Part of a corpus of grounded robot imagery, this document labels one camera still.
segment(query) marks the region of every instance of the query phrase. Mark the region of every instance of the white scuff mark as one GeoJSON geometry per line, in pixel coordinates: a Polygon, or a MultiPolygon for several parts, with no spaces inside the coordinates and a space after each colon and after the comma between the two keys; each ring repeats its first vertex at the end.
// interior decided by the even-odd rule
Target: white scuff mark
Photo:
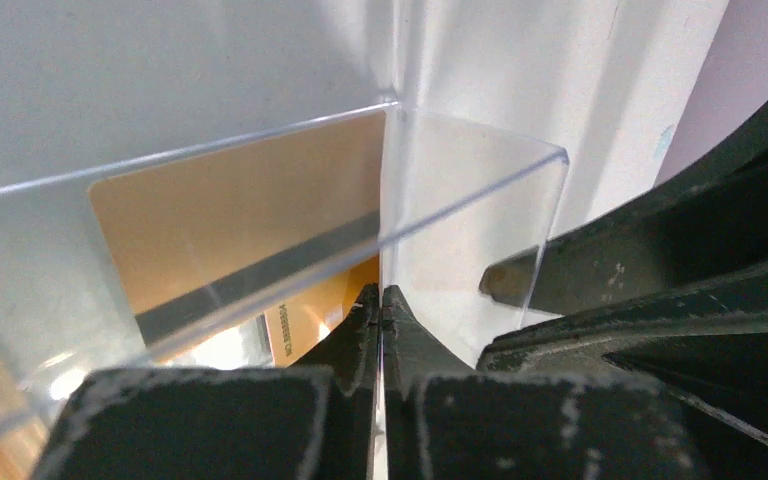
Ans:
{"type": "Polygon", "coordinates": [[[599,478],[599,462],[602,460],[602,453],[595,448],[587,449],[587,465],[584,467],[584,480],[596,480],[599,478]]]}
{"type": "MultiPolygon", "coordinates": [[[[439,373],[428,383],[452,380],[465,380],[471,377],[470,374],[461,373],[439,373]]],[[[518,375],[511,373],[485,372],[481,377],[474,378],[476,382],[493,382],[503,385],[572,385],[572,393],[579,395],[590,388],[613,388],[622,387],[627,391],[642,391],[651,395],[661,393],[660,383],[647,377],[628,377],[626,375],[599,373],[554,373],[548,375],[518,375]]]]}
{"type": "Polygon", "coordinates": [[[417,439],[419,440],[419,469],[422,472],[423,478],[434,478],[434,468],[431,464],[431,454],[428,451],[428,447],[431,444],[431,438],[428,433],[428,423],[425,416],[425,392],[428,390],[429,382],[422,382],[417,387],[417,405],[416,416],[419,419],[417,422],[417,439]]]}
{"type": "Polygon", "coordinates": [[[496,459],[496,467],[499,470],[510,470],[516,466],[516,460],[510,457],[499,457],[496,459]]]}
{"type": "Polygon", "coordinates": [[[717,305],[721,306],[721,307],[723,308],[723,310],[728,310],[728,307],[726,306],[726,304],[724,304],[723,302],[721,302],[719,298],[717,298],[717,297],[715,297],[715,296],[711,295],[710,293],[708,294],[708,297],[709,297],[711,300],[713,300],[713,301],[717,302],[717,305]]]}
{"type": "Polygon", "coordinates": [[[621,263],[617,263],[616,266],[614,266],[614,276],[608,279],[608,286],[612,287],[623,273],[625,273],[625,267],[623,267],[621,263]]]}
{"type": "Polygon", "coordinates": [[[655,437],[655,445],[660,448],[677,447],[678,439],[675,437],[655,437]]]}
{"type": "Polygon", "coordinates": [[[309,478],[313,476],[313,471],[319,466],[320,451],[322,450],[322,435],[325,424],[325,406],[328,405],[330,390],[319,382],[311,382],[316,389],[314,401],[316,406],[313,410],[313,422],[311,422],[311,439],[307,444],[302,463],[296,472],[297,478],[309,478]]]}
{"type": "Polygon", "coordinates": [[[761,430],[758,430],[757,428],[753,427],[752,425],[744,422],[743,420],[735,417],[734,415],[725,412],[723,410],[720,410],[717,407],[714,407],[710,405],[709,403],[705,402],[701,398],[697,397],[696,395],[693,395],[690,392],[686,392],[683,390],[678,390],[673,392],[676,397],[678,397],[679,400],[687,403],[688,405],[696,408],[697,410],[710,415],[713,418],[716,418],[720,422],[728,425],[731,428],[734,428],[735,430],[742,432],[744,435],[763,443],[768,447],[768,434],[765,432],[762,432],[761,430]]]}
{"type": "Polygon", "coordinates": [[[564,448],[572,448],[572,441],[578,434],[578,419],[581,412],[578,410],[578,400],[575,395],[567,397],[561,405],[561,413],[567,419],[567,423],[561,427],[561,437],[564,439],[564,448]]]}
{"type": "Polygon", "coordinates": [[[693,460],[690,459],[690,455],[684,452],[678,454],[678,464],[683,468],[693,468],[693,460]]]}

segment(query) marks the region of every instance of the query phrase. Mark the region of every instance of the transparent acrylic holder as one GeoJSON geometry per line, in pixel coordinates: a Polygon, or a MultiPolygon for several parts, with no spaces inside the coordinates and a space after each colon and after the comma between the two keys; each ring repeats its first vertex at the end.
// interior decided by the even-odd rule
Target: transparent acrylic holder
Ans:
{"type": "MultiPolygon", "coordinates": [[[[294,170],[269,175],[300,175],[294,170]]],[[[482,273],[545,242],[566,172],[566,152],[559,147],[390,103],[84,171],[1,177],[0,458],[6,466],[0,468],[27,472],[32,466],[65,396],[52,394],[56,382],[70,372],[154,364],[376,254],[380,284],[398,284],[417,319],[474,364],[494,336],[520,327],[526,311],[480,294],[482,273]],[[242,298],[208,292],[217,300],[212,312],[147,349],[88,200],[90,186],[381,112],[383,155],[358,155],[352,168],[330,172],[329,185],[338,194],[294,207],[305,214],[299,228],[303,234],[310,228],[309,237],[320,222],[350,223],[357,219],[352,206],[361,201],[354,195],[363,193],[350,186],[380,172],[377,231],[349,244],[336,242],[321,250],[327,252],[321,258],[242,298]]],[[[71,383],[77,386],[80,378],[71,383]]]]}

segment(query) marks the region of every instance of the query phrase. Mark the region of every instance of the white wall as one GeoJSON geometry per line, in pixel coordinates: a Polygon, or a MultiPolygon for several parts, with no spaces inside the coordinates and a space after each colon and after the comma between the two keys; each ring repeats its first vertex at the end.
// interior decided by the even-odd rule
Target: white wall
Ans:
{"type": "Polygon", "coordinates": [[[768,0],[731,0],[658,182],[693,163],[768,100],[768,0]]]}
{"type": "Polygon", "coordinates": [[[0,173],[101,165],[374,103],[388,0],[0,0],[0,173]]]}
{"type": "Polygon", "coordinates": [[[654,183],[727,0],[414,0],[404,97],[555,143],[555,232],[654,183]]]}

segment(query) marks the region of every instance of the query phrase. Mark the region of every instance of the black plastic part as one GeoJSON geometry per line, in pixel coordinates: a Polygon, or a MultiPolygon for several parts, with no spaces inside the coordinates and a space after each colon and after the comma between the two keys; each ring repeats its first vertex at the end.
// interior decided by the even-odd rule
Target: black plastic part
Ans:
{"type": "Polygon", "coordinates": [[[326,441],[322,478],[367,478],[372,468],[375,387],[379,344],[378,285],[366,285],[348,316],[324,340],[290,367],[328,366],[340,389],[328,416],[328,430],[340,432],[326,441]]]}
{"type": "Polygon", "coordinates": [[[654,375],[711,418],[694,422],[701,429],[691,426],[700,444],[715,441],[710,432],[717,429],[705,426],[711,421],[752,440],[734,441],[744,452],[737,456],[703,448],[716,475],[745,470],[759,476],[740,478],[768,478],[754,463],[768,459],[768,261],[501,336],[485,348],[479,368],[654,375]]]}
{"type": "Polygon", "coordinates": [[[651,378],[431,376],[408,405],[416,465],[404,478],[707,478],[651,378]]]}
{"type": "Polygon", "coordinates": [[[101,371],[67,403],[31,478],[333,478],[318,476],[333,395],[320,368],[101,371]]]}
{"type": "Polygon", "coordinates": [[[474,370],[417,321],[398,286],[384,290],[381,306],[382,374],[387,418],[387,465],[390,478],[418,478],[409,432],[412,413],[405,403],[419,376],[431,372],[470,373],[474,370]]]}
{"type": "MultiPolygon", "coordinates": [[[[537,249],[488,267],[482,292],[522,305],[537,249]]],[[[671,180],[550,241],[531,308],[619,303],[768,259],[768,102],[671,180]]]]}

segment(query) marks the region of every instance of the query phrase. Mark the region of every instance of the gold card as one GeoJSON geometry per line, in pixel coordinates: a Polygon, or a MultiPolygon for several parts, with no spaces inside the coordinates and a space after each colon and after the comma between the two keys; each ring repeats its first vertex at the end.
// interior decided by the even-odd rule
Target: gold card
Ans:
{"type": "Polygon", "coordinates": [[[373,112],[93,184],[90,201],[138,320],[162,310],[152,321],[191,323],[201,307],[176,320],[187,308],[174,302],[204,296],[206,285],[233,297],[268,285],[276,269],[321,260],[328,246],[377,235],[384,123],[373,112]],[[242,290],[222,284],[235,275],[242,290]]]}

